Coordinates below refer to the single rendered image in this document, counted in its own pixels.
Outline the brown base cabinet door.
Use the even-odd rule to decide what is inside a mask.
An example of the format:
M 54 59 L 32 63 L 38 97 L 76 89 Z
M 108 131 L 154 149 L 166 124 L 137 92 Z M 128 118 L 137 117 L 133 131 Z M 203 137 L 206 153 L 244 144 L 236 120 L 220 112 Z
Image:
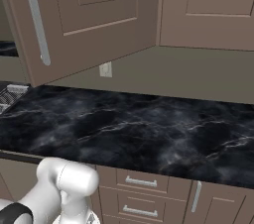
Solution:
M 254 189 L 202 181 L 195 213 L 191 213 L 198 180 L 191 185 L 184 224 L 254 224 Z

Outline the brown drawer front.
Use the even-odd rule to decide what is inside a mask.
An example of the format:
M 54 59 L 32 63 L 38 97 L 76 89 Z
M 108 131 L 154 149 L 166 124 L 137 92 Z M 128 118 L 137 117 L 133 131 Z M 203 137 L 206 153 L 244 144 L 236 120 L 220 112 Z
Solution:
M 136 178 L 136 179 L 149 180 L 149 181 L 156 180 L 158 185 L 157 187 L 151 187 L 151 186 L 128 183 L 128 182 L 125 182 L 125 178 L 127 177 L 127 175 L 129 175 L 131 178 Z M 142 188 L 145 190 L 153 190 L 160 193 L 166 193 L 168 190 L 169 178 L 164 175 L 118 168 L 116 170 L 116 177 L 117 177 L 117 183 L 120 185 L 137 187 L 137 188 Z
M 164 220 L 164 213 L 166 208 L 166 202 L 156 196 L 138 195 L 134 192 L 119 192 L 117 195 L 118 200 L 118 213 L 122 216 L 129 216 L 139 220 L 149 220 L 152 222 L 161 223 Z M 134 214 L 123 211 L 123 206 L 127 205 L 130 208 L 146 210 L 146 211 L 158 211 L 158 217 L 149 217 L 140 214 Z

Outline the white wall socket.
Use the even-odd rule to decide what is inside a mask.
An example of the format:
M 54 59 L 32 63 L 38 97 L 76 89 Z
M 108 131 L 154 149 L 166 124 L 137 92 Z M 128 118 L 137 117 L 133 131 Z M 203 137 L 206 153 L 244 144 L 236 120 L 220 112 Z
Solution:
M 112 76 L 111 62 L 104 63 L 99 67 L 99 75 L 102 77 L 111 77 Z

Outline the brown panelled wall cabinet door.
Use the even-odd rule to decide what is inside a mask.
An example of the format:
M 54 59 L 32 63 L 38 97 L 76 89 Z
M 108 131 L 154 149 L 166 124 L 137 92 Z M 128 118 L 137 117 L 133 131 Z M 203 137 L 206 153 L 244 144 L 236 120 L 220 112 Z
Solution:
M 254 0 L 163 0 L 160 44 L 254 51 Z

